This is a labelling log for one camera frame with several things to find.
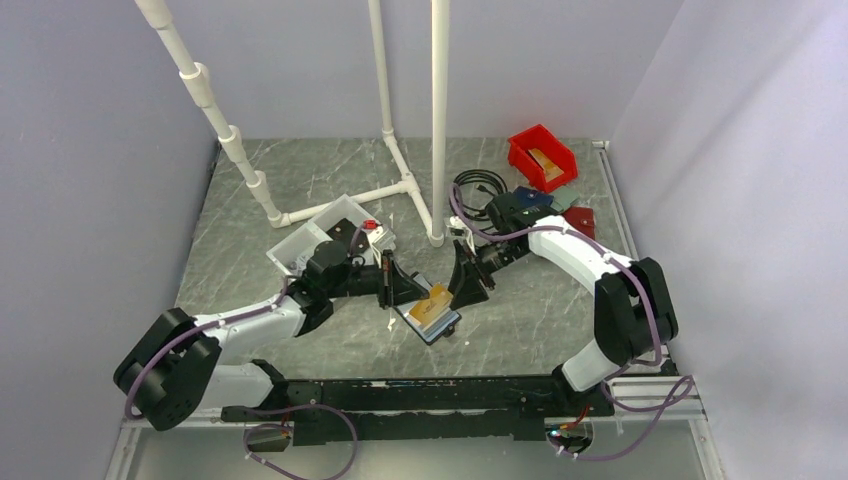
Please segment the gold VIP card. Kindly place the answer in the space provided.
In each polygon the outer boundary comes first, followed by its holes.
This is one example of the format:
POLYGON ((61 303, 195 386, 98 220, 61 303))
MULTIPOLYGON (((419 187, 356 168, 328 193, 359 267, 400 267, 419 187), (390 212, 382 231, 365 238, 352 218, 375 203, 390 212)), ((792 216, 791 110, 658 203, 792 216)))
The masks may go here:
POLYGON ((449 310, 452 298, 452 293, 442 284, 437 283, 429 290, 428 298, 412 306, 408 316, 419 327, 429 326, 449 310))

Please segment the black leather card holder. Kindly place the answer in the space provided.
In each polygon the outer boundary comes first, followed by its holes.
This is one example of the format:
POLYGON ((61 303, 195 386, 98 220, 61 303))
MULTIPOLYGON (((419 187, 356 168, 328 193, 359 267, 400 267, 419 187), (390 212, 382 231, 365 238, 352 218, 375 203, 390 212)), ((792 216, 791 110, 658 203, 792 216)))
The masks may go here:
POLYGON ((427 299, 395 306, 393 310, 428 346, 455 333, 461 315, 450 308, 453 295, 441 285, 430 290, 427 299))

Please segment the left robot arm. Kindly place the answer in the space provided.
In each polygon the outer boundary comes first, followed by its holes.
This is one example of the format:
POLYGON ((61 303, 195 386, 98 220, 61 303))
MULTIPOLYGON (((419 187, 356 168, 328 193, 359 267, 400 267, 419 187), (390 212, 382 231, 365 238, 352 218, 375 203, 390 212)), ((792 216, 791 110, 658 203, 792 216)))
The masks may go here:
POLYGON ((197 409, 245 407, 272 420, 287 406, 285 379, 264 361, 233 364, 251 348, 304 336, 335 312, 338 298, 371 296, 382 309, 424 300, 428 287, 404 272, 392 250, 363 256, 337 240, 315 246, 279 292, 223 313, 171 308, 153 322, 113 373, 124 415, 172 429, 197 409))

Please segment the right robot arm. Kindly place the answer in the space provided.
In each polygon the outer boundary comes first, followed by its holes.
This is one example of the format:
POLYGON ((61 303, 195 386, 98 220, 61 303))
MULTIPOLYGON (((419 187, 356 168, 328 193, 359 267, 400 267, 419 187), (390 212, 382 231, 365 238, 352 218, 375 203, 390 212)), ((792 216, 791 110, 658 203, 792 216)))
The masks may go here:
POLYGON ((574 415, 585 407, 590 390, 643 363, 678 333, 662 267, 651 258, 631 259, 602 246, 569 224, 547 205, 523 206, 511 194, 495 196, 486 206, 494 232, 477 228, 462 208, 458 185, 451 188, 453 222, 466 235, 453 243, 455 263, 448 290, 454 310, 488 301, 493 275, 533 254, 559 267, 594 298, 592 339, 554 370, 551 388, 557 411, 574 415))

